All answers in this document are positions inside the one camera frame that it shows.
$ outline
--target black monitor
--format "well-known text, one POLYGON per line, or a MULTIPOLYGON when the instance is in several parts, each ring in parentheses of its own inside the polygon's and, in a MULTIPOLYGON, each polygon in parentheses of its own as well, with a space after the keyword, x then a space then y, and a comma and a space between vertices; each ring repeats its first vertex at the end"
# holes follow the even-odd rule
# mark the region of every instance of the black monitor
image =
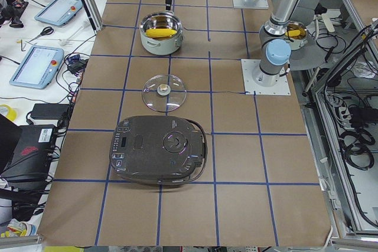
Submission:
POLYGON ((12 160, 22 129, 0 114, 0 172, 12 160))

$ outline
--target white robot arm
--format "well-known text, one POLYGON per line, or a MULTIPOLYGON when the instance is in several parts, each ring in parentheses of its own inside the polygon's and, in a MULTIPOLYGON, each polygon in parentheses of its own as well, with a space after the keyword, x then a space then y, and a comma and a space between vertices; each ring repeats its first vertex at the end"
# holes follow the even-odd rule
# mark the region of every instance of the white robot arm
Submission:
POLYGON ((288 44, 280 39, 286 33, 286 26, 299 0, 279 0, 273 7, 268 21, 261 28, 259 36, 263 58, 253 79, 257 84, 270 87, 275 84, 282 66, 291 54, 288 44))

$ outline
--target yellow object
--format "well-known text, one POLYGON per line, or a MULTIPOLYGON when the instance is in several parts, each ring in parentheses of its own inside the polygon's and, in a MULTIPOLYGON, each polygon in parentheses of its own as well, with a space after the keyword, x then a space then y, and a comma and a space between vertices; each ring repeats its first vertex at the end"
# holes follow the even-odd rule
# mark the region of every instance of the yellow object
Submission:
POLYGON ((146 36, 149 38, 167 38, 172 37, 176 33, 176 30, 170 28, 148 29, 146 31, 146 36))
POLYGON ((84 252, 84 249, 73 246, 46 246, 44 252, 84 252))
POLYGON ((301 34, 301 31, 300 30, 291 30, 291 31, 287 31, 285 33, 285 35, 287 35, 288 37, 297 37, 301 34))
POLYGON ((16 111, 6 104, 0 104, 0 114, 4 115, 10 121, 14 121, 17 117, 16 111))

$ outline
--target display screen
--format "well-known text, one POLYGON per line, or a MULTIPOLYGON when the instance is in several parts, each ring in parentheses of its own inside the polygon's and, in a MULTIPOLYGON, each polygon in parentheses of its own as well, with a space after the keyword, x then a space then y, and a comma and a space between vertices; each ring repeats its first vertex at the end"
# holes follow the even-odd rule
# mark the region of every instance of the display screen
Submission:
POLYGON ((56 52, 56 50, 46 48, 34 48, 25 60, 14 81, 35 85, 40 84, 56 52))
POLYGON ((56 0, 39 17, 51 22, 59 22, 77 3, 77 0, 56 0))

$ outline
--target pot handle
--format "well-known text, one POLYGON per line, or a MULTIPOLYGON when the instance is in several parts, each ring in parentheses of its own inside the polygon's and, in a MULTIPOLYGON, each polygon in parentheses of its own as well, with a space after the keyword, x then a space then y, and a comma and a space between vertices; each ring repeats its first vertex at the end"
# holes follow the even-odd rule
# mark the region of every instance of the pot handle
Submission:
POLYGON ((158 47, 158 46, 160 46, 160 42, 149 42, 149 41, 147 41, 147 45, 149 47, 158 47))

